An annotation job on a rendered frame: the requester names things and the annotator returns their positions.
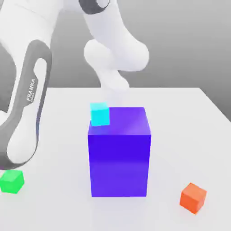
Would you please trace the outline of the small green cube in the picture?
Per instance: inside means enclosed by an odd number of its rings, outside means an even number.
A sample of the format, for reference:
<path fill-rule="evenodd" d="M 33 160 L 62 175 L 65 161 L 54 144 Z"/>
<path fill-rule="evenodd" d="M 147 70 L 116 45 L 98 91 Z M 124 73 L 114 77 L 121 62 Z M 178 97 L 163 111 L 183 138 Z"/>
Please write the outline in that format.
<path fill-rule="evenodd" d="M 17 194 L 24 183 L 21 170 L 6 170 L 0 177 L 0 190 L 2 193 Z"/>

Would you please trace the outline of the large purple box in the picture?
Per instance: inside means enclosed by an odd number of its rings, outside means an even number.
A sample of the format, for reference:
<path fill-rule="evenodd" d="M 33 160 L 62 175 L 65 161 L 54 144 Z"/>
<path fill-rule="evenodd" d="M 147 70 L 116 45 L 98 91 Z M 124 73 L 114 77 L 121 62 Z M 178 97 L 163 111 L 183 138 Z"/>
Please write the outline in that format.
<path fill-rule="evenodd" d="M 111 107 L 110 125 L 88 130 L 93 197 L 145 197 L 151 130 L 143 107 Z"/>

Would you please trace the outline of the small cyan cube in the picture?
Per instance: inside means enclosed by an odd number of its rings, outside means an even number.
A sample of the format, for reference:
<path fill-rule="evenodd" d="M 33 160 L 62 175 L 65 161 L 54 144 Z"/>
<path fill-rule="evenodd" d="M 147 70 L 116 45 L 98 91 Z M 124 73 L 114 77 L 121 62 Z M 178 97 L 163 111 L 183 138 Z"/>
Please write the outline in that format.
<path fill-rule="evenodd" d="M 90 103 L 91 125 L 105 126 L 110 124 L 110 110 L 105 102 Z"/>

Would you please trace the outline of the small orange cube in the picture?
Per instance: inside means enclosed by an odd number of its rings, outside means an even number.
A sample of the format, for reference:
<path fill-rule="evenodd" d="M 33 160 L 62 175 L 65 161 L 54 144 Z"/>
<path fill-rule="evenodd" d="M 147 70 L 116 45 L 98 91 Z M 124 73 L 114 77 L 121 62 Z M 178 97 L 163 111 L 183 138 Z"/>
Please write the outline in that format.
<path fill-rule="evenodd" d="M 207 191 L 189 183 L 181 192 L 180 206 L 196 214 L 204 205 Z"/>

